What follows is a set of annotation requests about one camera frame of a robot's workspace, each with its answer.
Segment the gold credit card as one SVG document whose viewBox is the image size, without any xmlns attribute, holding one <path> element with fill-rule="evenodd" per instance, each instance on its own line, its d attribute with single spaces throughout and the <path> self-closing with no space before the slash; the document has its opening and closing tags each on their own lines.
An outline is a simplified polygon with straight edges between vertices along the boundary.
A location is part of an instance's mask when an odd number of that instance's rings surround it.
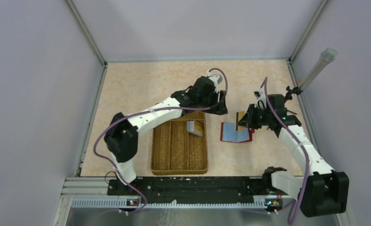
<svg viewBox="0 0 371 226">
<path fill-rule="evenodd" d="M 245 129 L 244 123 L 242 121 L 243 117 L 245 116 L 244 111 L 239 111 L 236 113 L 236 131 L 243 131 Z"/>
</svg>

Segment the red leather card holder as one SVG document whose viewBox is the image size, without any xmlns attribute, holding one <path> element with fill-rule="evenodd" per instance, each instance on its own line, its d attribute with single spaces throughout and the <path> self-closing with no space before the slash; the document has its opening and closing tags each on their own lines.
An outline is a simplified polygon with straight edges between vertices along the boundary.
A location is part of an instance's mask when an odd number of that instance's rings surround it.
<svg viewBox="0 0 371 226">
<path fill-rule="evenodd" d="M 254 129 L 238 128 L 234 123 L 222 122 L 220 141 L 228 143 L 246 143 L 253 141 Z"/>
</svg>

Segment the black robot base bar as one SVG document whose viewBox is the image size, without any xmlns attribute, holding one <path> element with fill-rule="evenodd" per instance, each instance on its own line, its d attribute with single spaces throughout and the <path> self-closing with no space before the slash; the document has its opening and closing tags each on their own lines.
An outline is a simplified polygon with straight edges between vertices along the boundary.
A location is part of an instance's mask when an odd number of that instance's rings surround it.
<svg viewBox="0 0 371 226">
<path fill-rule="evenodd" d="M 108 183 L 111 196 L 146 197 L 149 205 L 169 204 L 257 204 L 281 205 L 286 194 L 270 190 L 261 177 L 138 177 L 133 186 L 119 179 Z"/>
</svg>

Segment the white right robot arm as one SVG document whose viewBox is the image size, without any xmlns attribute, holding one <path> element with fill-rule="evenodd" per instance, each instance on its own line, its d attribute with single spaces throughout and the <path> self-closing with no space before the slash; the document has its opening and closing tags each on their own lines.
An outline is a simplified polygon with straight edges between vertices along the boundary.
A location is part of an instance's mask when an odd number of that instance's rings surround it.
<svg viewBox="0 0 371 226">
<path fill-rule="evenodd" d="M 255 92 L 257 103 L 250 104 L 244 117 L 249 129 L 267 126 L 290 151 L 300 167 L 298 178 L 282 167 L 268 167 L 263 174 L 262 189 L 268 194 L 278 190 L 294 199 L 293 208 L 306 217 L 344 213 L 347 206 L 349 177 L 331 167 L 311 143 L 300 120 L 288 115 L 287 98 L 282 94 Z"/>
</svg>

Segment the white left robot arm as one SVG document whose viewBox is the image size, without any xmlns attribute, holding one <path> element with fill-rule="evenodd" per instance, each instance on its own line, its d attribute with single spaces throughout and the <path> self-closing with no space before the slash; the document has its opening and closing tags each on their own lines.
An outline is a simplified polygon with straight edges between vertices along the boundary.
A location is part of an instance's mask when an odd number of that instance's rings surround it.
<svg viewBox="0 0 371 226">
<path fill-rule="evenodd" d="M 117 113 L 113 117 L 104 141 L 113 157 L 114 169 L 120 180 L 118 187 L 124 194 L 134 193 L 137 187 L 133 158 L 138 150 L 139 137 L 167 121 L 195 111 L 227 114 L 227 91 L 219 89 L 221 82 L 227 82 L 225 76 L 207 73 L 185 90 L 172 93 L 144 111 L 127 116 Z"/>
</svg>

